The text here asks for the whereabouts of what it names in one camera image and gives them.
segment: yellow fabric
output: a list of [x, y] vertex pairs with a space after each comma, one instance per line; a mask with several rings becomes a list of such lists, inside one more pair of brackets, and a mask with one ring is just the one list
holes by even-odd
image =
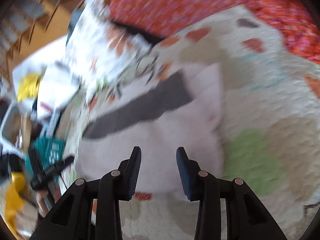
[[19, 90], [18, 90], [18, 102], [27, 98], [36, 98], [39, 92], [40, 86], [40, 74], [31, 73], [25, 75], [24, 78], [20, 80]]
[[11, 176], [12, 183], [8, 187], [5, 197], [6, 206], [4, 209], [4, 218], [12, 234], [18, 238], [14, 222], [16, 213], [21, 210], [24, 205], [24, 200], [20, 198], [19, 192], [24, 189], [26, 181], [22, 172], [12, 172]]

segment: orange floral fabric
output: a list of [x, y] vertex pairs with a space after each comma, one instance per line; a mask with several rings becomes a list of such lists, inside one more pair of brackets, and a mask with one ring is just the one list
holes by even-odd
[[320, 98], [320, 80], [317, 78], [312, 78], [309, 74], [305, 74], [304, 78], [317, 98]]
[[320, 64], [319, 30], [299, 0], [111, 0], [110, 11], [117, 22], [168, 37], [240, 4], [280, 30], [291, 53]]

